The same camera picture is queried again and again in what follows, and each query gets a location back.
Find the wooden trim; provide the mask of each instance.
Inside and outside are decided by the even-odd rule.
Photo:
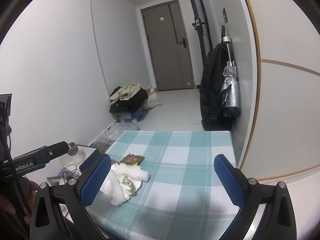
[[[277,60],[271,60],[271,59],[265,59],[265,58],[262,58],[261,62],[275,64],[275,65],[281,65],[281,66],[285,66],[285,67],[291,67],[291,68],[295,68],[295,69],[299,69],[299,70],[308,72],[308,73],[313,74],[313,75],[320,76],[320,73],[317,72],[317,71],[314,71],[312,69],[308,69],[308,68],[305,68],[305,67],[301,67],[301,66],[298,66],[298,65],[295,65],[295,64],[291,64],[291,63],[286,63],[286,62],[277,61]]]
[[[150,9],[154,9],[154,8],[157,8],[157,7],[160,7],[160,6],[163,6],[163,5],[167,5],[167,4],[171,4],[171,3],[176,3],[176,2],[178,2],[178,0],[173,0],[173,1],[169,1],[169,2],[159,3],[159,4],[156,4],[156,5],[149,6],[149,7],[147,7],[147,8],[141,9],[141,11],[144,12],[144,11],[147,11],[147,10],[150,10]]]
[[[254,40],[255,40],[255,43],[256,43],[256,52],[257,52],[257,94],[256,94],[256,104],[255,104],[255,108],[254,108],[253,121],[252,121],[252,127],[251,127],[251,131],[250,131],[249,141],[248,141],[247,148],[246,148],[246,150],[244,152],[244,157],[243,157],[241,165],[240,165],[240,170],[242,170],[242,168],[244,166],[245,159],[247,158],[248,151],[249,151],[250,144],[251,144],[252,137],[253,137],[253,133],[254,133],[254,128],[255,128],[255,125],[256,125],[256,122],[257,122],[259,101],[260,101],[260,87],[261,87],[261,54],[260,54],[260,44],[259,44],[259,37],[258,37],[258,29],[257,29],[256,21],[254,19],[254,14],[253,14],[253,10],[252,10],[250,1],[249,0],[245,0],[245,2],[247,4],[249,15],[250,15],[250,18],[251,18],[251,24],[252,24],[252,28],[253,28],[253,35],[254,35]]]
[[[320,167],[320,164],[315,165],[315,166],[313,166],[313,167],[311,167],[311,168],[307,168],[307,169],[304,169],[304,170],[301,170],[301,171],[292,172],[292,173],[289,173],[289,174],[284,174],[284,175],[279,175],[279,176],[274,176],[274,177],[257,179],[257,181],[265,181],[265,180],[273,180],[273,179],[280,179],[280,178],[284,178],[284,177],[289,177],[289,176],[297,175],[297,174],[299,174],[299,173],[303,173],[303,172],[306,172],[306,171],[310,171],[310,170],[315,169],[315,168],[318,168],[318,167]]]

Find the metal rod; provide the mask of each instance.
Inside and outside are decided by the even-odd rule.
[[[227,44],[227,49],[228,49],[228,54],[229,54],[229,61],[231,62],[231,56],[230,56],[229,44]]]

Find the door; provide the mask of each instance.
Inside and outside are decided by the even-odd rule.
[[[194,88],[187,36],[177,1],[142,10],[159,91]]]
[[[192,25],[194,26],[199,36],[202,62],[204,63],[208,53],[212,50],[212,41],[210,36],[208,18],[202,0],[190,1],[193,9],[193,14],[195,16],[195,23],[193,23]]]

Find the small box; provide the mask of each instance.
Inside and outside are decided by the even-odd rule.
[[[113,116],[115,116],[120,122],[137,123],[140,121],[140,119],[142,117],[142,110],[141,110],[141,108],[139,108],[139,110],[135,113],[129,113],[129,112],[116,113],[116,114],[113,114]]]

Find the white tissue paper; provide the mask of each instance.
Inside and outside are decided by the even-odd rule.
[[[100,191],[110,199],[111,204],[114,206],[121,205],[123,202],[129,200],[141,187],[141,180],[134,180],[125,175],[116,175],[118,167],[118,163],[111,166],[111,170],[100,188]],[[128,183],[125,183],[127,179],[129,179],[129,184],[133,184],[132,188],[128,186]]]
[[[126,175],[134,180],[143,180],[148,182],[149,173],[141,169],[140,166],[128,166],[125,163],[120,163],[117,170],[115,171],[118,177]]]

